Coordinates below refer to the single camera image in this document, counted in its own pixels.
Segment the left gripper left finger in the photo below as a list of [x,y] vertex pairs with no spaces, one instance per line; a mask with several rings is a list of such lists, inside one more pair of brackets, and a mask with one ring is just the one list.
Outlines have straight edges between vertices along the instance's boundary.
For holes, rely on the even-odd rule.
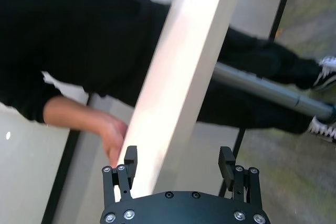
[[118,186],[121,200],[132,199],[130,190],[137,170],[137,147],[128,146],[124,156],[124,163],[116,168],[105,166],[102,168],[104,206],[116,202],[114,187]]

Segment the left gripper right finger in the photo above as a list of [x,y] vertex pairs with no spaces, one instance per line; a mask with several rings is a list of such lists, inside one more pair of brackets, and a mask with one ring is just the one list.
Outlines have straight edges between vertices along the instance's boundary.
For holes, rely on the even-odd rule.
[[245,169],[236,165],[236,158],[227,146],[220,147],[218,166],[223,178],[219,196],[223,197],[225,192],[229,191],[235,201],[246,202],[254,206],[262,205],[257,168]]

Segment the person's right hand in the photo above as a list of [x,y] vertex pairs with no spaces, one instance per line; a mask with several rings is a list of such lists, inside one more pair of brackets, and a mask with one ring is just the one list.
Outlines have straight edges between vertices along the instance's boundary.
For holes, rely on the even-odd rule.
[[115,168],[118,164],[127,130],[127,124],[118,119],[111,118],[104,123],[100,132],[102,146],[112,168]]

